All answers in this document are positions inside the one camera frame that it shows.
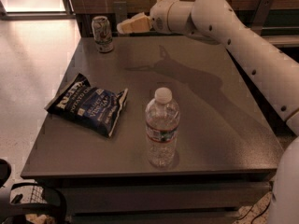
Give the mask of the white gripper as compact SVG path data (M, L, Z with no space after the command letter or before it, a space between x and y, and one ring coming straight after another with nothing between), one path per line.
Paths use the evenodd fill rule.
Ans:
M176 2L178 0L156 0L155 5L149 11L149 15L145 12L137 13L131 19L119 23L117 30L120 34L129 35L146 33L153 27L158 33L172 34L168 17L171 7Z

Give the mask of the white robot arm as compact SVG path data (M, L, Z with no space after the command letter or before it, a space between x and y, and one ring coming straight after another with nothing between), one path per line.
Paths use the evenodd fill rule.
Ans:
M267 224L298 224L299 63L245 26L226 0L156 0L149 15L117 25L124 35L151 29L222 44L296 134L278 165Z

